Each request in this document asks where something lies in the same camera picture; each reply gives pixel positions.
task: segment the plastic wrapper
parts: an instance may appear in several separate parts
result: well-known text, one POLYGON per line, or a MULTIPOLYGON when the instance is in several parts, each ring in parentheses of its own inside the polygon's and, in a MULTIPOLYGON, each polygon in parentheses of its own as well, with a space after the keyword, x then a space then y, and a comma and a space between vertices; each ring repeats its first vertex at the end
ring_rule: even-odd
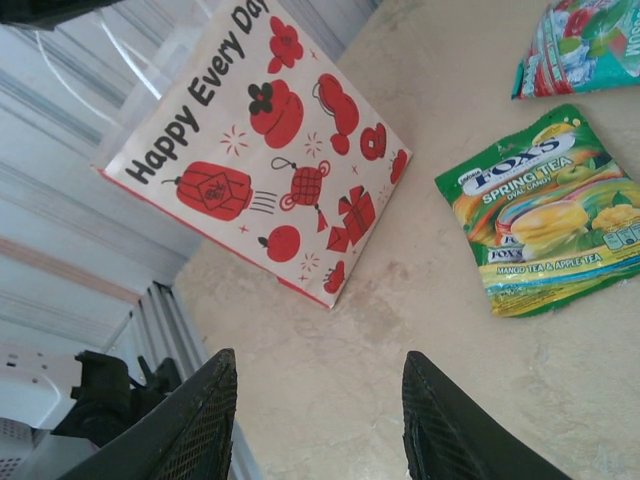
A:
POLYGON ((571 105, 436 184, 495 315, 538 314, 640 273, 640 186, 571 105))
POLYGON ((640 0, 549 6, 518 67, 514 98, 640 84, 640 0))

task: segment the beige floor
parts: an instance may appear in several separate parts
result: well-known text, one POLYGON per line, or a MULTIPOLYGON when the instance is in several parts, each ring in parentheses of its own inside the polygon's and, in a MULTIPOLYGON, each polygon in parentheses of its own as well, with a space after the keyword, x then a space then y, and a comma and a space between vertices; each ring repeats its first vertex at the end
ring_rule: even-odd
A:
POLYGON ((640 89, 509 100, 546 0, 388 0, 340 64, 415 151, 338 306, 205 243, 178 280, 267 478, 405 478, 407 350, 427 353, 574 478, 640 478, 638 279, 529 320, 492 318, 433 179, 563 101, 640 179, 640 89))

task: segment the red gift box illustration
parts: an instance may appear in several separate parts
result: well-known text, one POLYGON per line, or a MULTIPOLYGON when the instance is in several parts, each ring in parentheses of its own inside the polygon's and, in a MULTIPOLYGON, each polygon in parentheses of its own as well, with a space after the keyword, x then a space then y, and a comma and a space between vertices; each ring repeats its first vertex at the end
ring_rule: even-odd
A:
POLYGON ((351 189, 349 198, 340 199, 338 213, 345 215, 344 228, 331 229, 327 250, 346 253, 349 245, 357 245, 371 229, 376 220, 376 210, 369 192, 366 192, 363 186, 359 186, 351 189))
POLYGON ((182 176, 162 183, 177 185, 176 195, 188 207, 225 222, 247 208, 269 214, 275 208, 275 194, 255 192, 254 197, 249 175, 214 163, 192 163, 182 176))
POLYGON ((322 193, 322 179, 331 172, 331 164, 323 160, 318 168, 298 168, 295 163, 286 158, 276 157, 271 161, 271 168, 274 170, 282 170, 287 167, 293 168, 295 173, 291 180, 291 192, 282 197, 280 208, 284 212, 288 212, 293 210, 296 205, 314 207, 318 212, 318 232, 322 232, 328 225, 318 202, 322 193))

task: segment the green candy packet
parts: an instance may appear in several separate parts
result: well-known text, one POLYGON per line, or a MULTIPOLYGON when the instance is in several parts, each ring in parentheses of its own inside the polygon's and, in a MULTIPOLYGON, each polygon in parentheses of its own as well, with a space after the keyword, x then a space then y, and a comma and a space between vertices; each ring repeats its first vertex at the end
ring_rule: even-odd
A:
POLYGON ((538 314, 640 273, 640 186, 571 105, 436 184, 495 315, 538 314))
POLYGON ((538 24, 512 97, 639 84, 640 0, 562 0, 538 24))

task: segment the paper bag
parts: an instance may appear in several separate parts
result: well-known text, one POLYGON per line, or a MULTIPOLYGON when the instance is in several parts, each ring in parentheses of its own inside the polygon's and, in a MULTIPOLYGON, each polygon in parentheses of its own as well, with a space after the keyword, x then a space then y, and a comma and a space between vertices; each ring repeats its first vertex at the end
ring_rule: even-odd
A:
POLYGON ((103 174, 333 306, 410 157, 277 2, 243 0, 103 174))

